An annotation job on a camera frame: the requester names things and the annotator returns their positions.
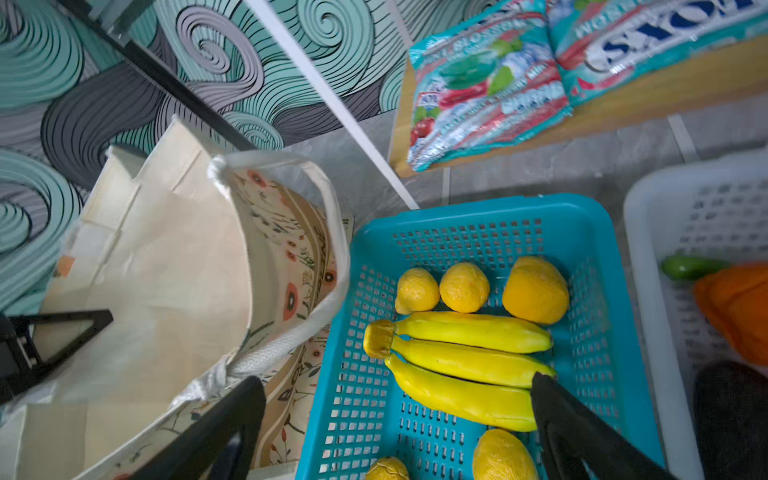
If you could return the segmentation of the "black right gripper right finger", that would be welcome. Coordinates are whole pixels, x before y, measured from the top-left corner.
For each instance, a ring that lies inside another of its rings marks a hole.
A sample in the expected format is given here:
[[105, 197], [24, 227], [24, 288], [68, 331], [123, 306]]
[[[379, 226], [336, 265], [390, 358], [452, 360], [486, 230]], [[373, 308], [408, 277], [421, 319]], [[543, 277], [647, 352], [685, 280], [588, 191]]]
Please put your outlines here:
[[537, 373], [531, 399], [549, 479], [671, 479], [550, 376]]

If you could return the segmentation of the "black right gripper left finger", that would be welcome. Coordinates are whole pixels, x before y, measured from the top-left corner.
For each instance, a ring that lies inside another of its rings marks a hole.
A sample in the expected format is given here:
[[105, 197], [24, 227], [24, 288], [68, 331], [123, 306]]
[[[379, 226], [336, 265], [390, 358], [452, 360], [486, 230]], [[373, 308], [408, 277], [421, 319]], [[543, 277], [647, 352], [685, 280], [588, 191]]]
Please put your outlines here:
[[266, 407], [262, 382], [242, 380], [132, 479], [245, 479]]

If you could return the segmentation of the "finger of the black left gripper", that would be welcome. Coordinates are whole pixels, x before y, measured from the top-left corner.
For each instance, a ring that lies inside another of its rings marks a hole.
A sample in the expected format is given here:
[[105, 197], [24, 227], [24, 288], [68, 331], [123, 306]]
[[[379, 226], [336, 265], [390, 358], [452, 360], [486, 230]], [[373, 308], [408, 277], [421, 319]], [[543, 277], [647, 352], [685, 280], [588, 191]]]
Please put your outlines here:
[[109, 310], [1, 316], [1, 402], [46, 380], [113, 322]]

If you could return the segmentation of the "small yellow fruit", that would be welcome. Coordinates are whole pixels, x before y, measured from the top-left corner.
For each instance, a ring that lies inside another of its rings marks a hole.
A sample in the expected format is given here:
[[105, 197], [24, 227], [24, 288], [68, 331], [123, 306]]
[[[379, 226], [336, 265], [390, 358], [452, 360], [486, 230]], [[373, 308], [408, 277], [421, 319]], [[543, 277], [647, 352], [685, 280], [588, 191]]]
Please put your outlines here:
[[472, 473], [475, 480], [539, 478], [536, 465], [524, 444], [501, 429], [488, 430], [480, 437], [473, 453]]

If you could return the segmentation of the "orange toy fruit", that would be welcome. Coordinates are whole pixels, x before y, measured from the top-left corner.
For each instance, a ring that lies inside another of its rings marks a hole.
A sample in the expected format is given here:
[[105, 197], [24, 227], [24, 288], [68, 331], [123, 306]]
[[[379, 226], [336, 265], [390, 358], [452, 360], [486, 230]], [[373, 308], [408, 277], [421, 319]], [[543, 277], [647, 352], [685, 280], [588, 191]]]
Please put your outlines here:
[[409, 480], [405, 464], [396, 457], [382, 457], [376, 460], [364, 477], [365, 480]]

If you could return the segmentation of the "cream floral grocery bag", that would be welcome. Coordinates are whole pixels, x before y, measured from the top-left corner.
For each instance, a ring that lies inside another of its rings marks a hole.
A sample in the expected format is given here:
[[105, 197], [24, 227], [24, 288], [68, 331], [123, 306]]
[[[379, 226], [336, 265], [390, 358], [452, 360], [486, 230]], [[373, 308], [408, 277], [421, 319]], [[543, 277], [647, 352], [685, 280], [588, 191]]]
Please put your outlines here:
[[248, 379], [265, 397], [251, 479], [293, 476], [301, 365], [340, 311], [349, 239], [310, 159], [233, 152], [174, 119], [145, 158], [112, 147], [54, 253], [46, 314], [111, 322], [1, 417], [5, 479], [131, 479]]

